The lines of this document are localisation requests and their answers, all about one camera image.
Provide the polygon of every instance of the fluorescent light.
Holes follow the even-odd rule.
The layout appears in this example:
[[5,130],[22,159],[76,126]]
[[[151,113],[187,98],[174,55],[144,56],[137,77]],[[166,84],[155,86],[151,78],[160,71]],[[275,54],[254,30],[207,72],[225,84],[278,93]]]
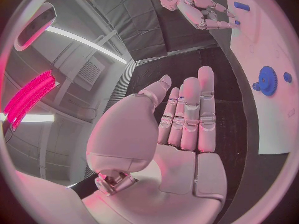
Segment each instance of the fluorescent light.
[[74,184],[72,184],[72,185],[70,185],[70,186],[67,186],[66,188],[70,188],[70,187],[73,187],[73,186],[75,186],[77,183],[74,183]]
[[[4,121],[6,116],[0,113],[0,121]],[[26,114],[22,122],[54,122],[52,114]]]
[[46,30],[54,32],[54,33],[62,35],[62,36],[66,36],[68,38],[74,39],[74,40],[79,41],[79,42],[82,42],[85,45],[93,47],[93,48],[97,49],[98,51],[101,51],[101,52],[105,53],[106,55],[111,56],[114,59],[116,59],[116,60],[118,60],[118,61],[120,61],[120,62],[122,62],[124,64],[127,64],[126,60],[124,60],[123,58],[121,58],[121,57],[113,54],[111,51],[108,51],[107,49],[105,49],[105,48],[97,45],[96,43],[93,43],[93,42],[91,42],[89,40],[84,39],[83,37],[77,36],[77,35],[75,35],[73,33],[70,33],[70,32],[65,31],[65,30],[61,30],[61,29],[53,27],[53,26],[49,26]]

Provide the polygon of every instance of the pink light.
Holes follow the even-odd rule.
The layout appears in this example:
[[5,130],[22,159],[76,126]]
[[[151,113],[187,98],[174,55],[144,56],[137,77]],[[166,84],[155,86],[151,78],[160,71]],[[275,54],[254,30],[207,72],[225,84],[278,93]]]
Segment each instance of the pink light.
[[55,87],[55,79],[54,77],[49,77],[52,78],[51,82],[48,83],[46,86],[44,86],[42,89],[38,91],[38,93],[35,93],[35,96],[31,101],[21,110],[17,118],[12,124],[12,130],[15,131],[16,128],[19,126],[21,123],[22,119],[26,116],[26,114],[36,105],[38,101],[40,101],[41,98],[43,98],[47,93],[49,93],[54,87]]
[[55,85],[55,79],[53,76],[49,76],[32,89],[28,90],[23,97],[21,97],[10,109],[7,119],[10,123],[13,123],[14,120],[19,116],[22,112],[24,107],[32,100],[34,97],[40,93],[44,87],[48,86],[49,84],[53,83]]
[[48,78],[52,74],[52,70],[46,71],[39,75],[38,77],[34,78],[32,81],[30,81],[27,85],[25,85],[16,95],[8,102],[6,105],[3,113],[8,114],[12,107],[26,95],[32,88],[34,88],[36,85],[38,85],[40,82]]

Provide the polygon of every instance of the air vent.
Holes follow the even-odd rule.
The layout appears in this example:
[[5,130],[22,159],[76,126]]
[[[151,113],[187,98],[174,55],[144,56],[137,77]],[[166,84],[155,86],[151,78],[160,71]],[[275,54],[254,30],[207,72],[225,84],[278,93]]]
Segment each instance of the air vent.
[[87,61],[79,71],[78,75],[90,84],[94,84],[101,70],[96,67],[91,61]]

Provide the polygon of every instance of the blue object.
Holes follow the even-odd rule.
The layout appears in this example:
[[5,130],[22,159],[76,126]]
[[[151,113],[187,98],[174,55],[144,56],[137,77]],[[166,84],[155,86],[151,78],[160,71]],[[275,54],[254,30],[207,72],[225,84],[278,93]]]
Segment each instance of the blue object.
[[235,2],[235,7],[239,8],[239,9],[246,10],[246,11],[250,11],[250,7],[248,5],[237,2],[237,1]]
[[261,90],[260,84],[258,82],[257,83],[253,83],[252,88],[255,91],[260,91]]
[[284,73],[284,80],[285,80],[286,82],[291,83],[291,82],[292,82],[292,75],[291,75],[290,73],[288,73],[288,72],[285,72],[285,73]]
[[270,66],[264,66],[259,75],[259,86],[265,96],[271,96],[277,89],[277,75]]

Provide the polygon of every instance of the dark floor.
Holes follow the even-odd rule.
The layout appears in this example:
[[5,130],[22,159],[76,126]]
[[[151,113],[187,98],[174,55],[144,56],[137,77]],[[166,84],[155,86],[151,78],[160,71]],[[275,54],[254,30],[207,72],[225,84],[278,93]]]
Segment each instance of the dark floor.
[[[151,61],[137,66],[133,72],[127,95],[137,93],[152,82],[168,74],[172,87],[180,87],[184,79],[197,77],[201,66],[210,66],[215,75],[216,99],[216,153],[222,159],[228,181],[226,204],[230,206],[244,170],[247,152],[247,125],[243,111],[242,95],[236,77],[221,48],[207,48]],[[154,116],[159,123],[163,115],[167,92]]]

